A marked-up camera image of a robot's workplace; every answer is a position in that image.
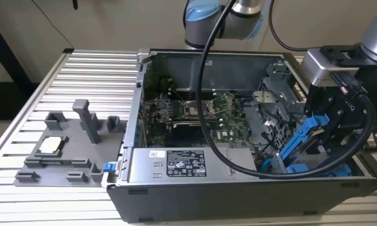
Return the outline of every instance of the motherboard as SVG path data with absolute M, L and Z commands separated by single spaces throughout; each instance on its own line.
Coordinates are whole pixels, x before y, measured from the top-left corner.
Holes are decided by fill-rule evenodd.
M 145 103 L 145 125 L 148 147 L 208 146 L 195 100 L 184 100 L 184 94 L 171 90 L 172 95 L 160 94 Z M 251 147 L 251 129 L 240 107 L 237 94 L 215 91 L 215 98 L 203 101 L 203 111 L 211 136 L 216 143 L 229 147 Z

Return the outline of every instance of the metal table surface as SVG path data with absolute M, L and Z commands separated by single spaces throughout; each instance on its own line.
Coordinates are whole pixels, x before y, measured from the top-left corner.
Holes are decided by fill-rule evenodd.
M 15 174 L 45 129 L 49 111 L 72 111 L 76 98 L 89 100 L 100 119 L 128 120 L 136 79 L 136 52 L 76 50 L 63 54 L 0 138 L 0 225 L 128 225 L 120 220 L 104 188 L 15 187 Z M 324 216 L 153 223 L 152 225 L 377 226 L 377 191 L 347 200 Z

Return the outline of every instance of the wire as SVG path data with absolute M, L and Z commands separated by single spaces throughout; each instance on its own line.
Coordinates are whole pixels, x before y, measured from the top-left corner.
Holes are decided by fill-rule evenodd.
M 263 163 L 263 166 L 261 166 L 261 171 L 264 172 L 265 171 L 265 168 L 267 168 L 267 165 L 271 163 L 272 159 L 267 159 Z
M 183 11 L 183 26 L 184 29 L 187 28 L 187 11 L 188 11 L 188 6 L 189 6 L 189 0 L 187 1 L 187 4 L 184 6 L 184 11 Z
M 33 2 L 33 4 L 36 5 L 36 7 L 39 8 L 39 10 L 41 11 L 43 15 L 45 16 L 48 22 L 51 23 L 52 27 L 56 29 L 56 31 L 59 32 L 59 34 L 63 36 L 63 38 L 65 39 L 65 41 L 69 43 L 71 47 L 75 48 L 73 44 L 71 44 L 69 40 L 67 39 L 65 35 L 59 31 L 59 29 L 56 28 L 55 24 L 52 23 L 49 17 L 47 16 L 47 14 L 44 13 L 43 9 L 39 7 L 37 3 L 35 2 L 35 0 L 31 0 Z
M 272 24 L 272 9 L 273 9 L 273 6 L 275 6 L 275 2 L 276 2 L 276 0 L 271 0 L 269 11 L 268 11 L 268 15 L 269 15 L 269 17 L 268 17 L 268 24 L 269 24 L 269 29 L 271 29 L 272 36 L 275 37 L 277 43 L 281 45 L 281 47 L 284 47 L 285 49 L 288 49 L 291 51 L 295 51 L 295 52 L 304 52 L 304 51 L 308 51 L 311 48 L 320 48 L 320 47 L 308 47 L 308 48 L 291 47 L 279 38 L 275 26 Z
M 260 110 L 263 111 L 264 114 L 268 114 L 276 121 L 280 121 L 281 123 L 287 124 L 291 126 L 291 124 L 293 124 L 292 121 L 287 121 L 284 119 L 280 119 L 275 114 L 272 114 L 272 112 L 267 109 L 267 107 L 264 106 L 263 103 L 259 103 L 260 106 Z
M 201 104 L 201 88 L 203 88 L 203 76 L 204 76 L 204 68 L 205 68 L 205 61 L 207 61 L 207 56 L 211 50 L 211 46 L 213 43 L 213 40 L 216 38 L 217 32 L 221 28 L 223 22 L 228 16 L 229 10 L 232 9 L 232 6 L 235 4 L 236 0 L 229 0 L 229 3 L 221 13 L 221 16 L 215 24 L 215 28 L 211 32 L 204 51 L 201 54 L 201 60 L 200 60 L 200 70 L 199 70 L 199 79 L 197 79 L 197 86 L 196 86 L 196 104 L 197 104 L 197 111 L 199 111 L 199 120 L 200 120 L 200 125 L 203 129 L 203 133 L 207 139 L 207 142 L 211 146 L 211 149 L 215 153 L 215 155 L 219 157 L 219 159 L 225 163 L 228 167 L 231 167 L 235 171 L 244 173 L 249 176 L 255 177 L 263 177 L 268 179 L 299 179 L 299 178 L 307 178 L 307 177 L 313 177 L 319 176 L 327 171 L 335 169 L 339 167 L 344 162 L 361 150 L 361 147 L 365 145 L 367 139 L 371 136 L 373 126 L 376 124 L 376 110 L 375 106 L 367 97 L 365 94 L 359 94 L 356 96 L 356 99 L 361 103 L 361 105 L 365 107 L 367 110 L 367 116 L 365 116 L 365 127 L 360 133 L 359 139 L 351 144 L 352 146 L 349 147 L 348 151 L 344 153 L 343 156 L 340 156 L 335 161 L 332 161 L 329 164 L 324 166 L 319 166 L 313 170 L 308 170 L 305 172 L 299 172 L 299 173 L 291 173 L 291 174 L 277 174 L 277 173 L 263 173 L 257 172 L 252 169 L 248 169 L 243 166 L 236 165 L 220 152 L 217 146 L 215 145 L 215 142 L 211 137 L 211 133 L 207 127 L 207 122 L 204 118 L 204 111 L 203 111 L 203 104 Z

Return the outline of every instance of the warning label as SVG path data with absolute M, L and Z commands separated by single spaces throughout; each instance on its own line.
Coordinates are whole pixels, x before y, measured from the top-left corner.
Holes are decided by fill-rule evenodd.
M 169 177 L 205 177 L 204 151 L 168 151 L 167 154 Z

